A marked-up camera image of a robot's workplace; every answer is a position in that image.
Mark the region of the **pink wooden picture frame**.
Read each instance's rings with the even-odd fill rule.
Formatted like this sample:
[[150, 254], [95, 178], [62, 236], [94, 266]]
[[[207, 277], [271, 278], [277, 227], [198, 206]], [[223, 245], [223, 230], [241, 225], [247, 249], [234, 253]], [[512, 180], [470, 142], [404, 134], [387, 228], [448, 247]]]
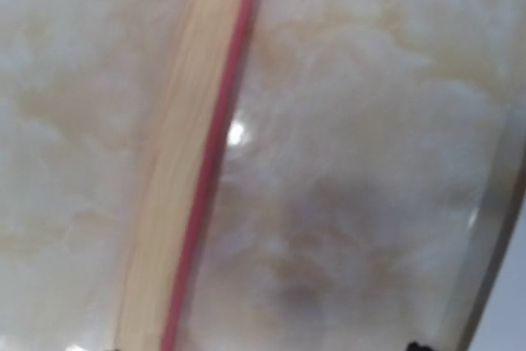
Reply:
[[171, 350], [254, 0], [190, 0], [148, 141], [116, 350]]

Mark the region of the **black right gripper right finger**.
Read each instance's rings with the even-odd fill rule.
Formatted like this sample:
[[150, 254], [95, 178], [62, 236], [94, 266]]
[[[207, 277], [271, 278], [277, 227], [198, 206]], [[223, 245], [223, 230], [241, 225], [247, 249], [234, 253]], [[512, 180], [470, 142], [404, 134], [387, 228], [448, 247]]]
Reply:
[[413, 341], [406, 346], [405, 351], [436, 351], [436, 350], [429, 345], [420, 344], [416, 341]]

